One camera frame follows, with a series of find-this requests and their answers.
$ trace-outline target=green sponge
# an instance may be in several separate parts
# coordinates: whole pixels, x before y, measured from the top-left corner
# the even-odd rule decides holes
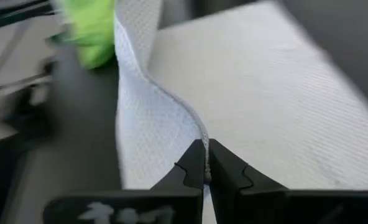
[[[68,40],[78,46],[87,69],[105,64],[114,55],[114,0],[58,0],[71,24]]]

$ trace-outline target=green cloth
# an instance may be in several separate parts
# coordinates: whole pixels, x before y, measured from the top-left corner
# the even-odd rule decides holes
[[[71,23],[68,39],[83,67],[96,68],[114,55],[114,0],[58,0]]]

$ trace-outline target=white paper towel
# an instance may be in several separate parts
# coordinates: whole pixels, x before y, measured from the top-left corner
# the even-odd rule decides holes
[[[194,107],[212,138],[286,187],[368,189],[368,102],[276,3],[161,30],[145,59],[138,46],[152,45],[156,23],[144,30],[128,17],[119,23],[119,11],[117,137],[126,187],[151,187],[204,132],[151,76]],[[122,47],[127,33],[142,40]],[[215,223],[210,197],[203,210],[203,223]]]

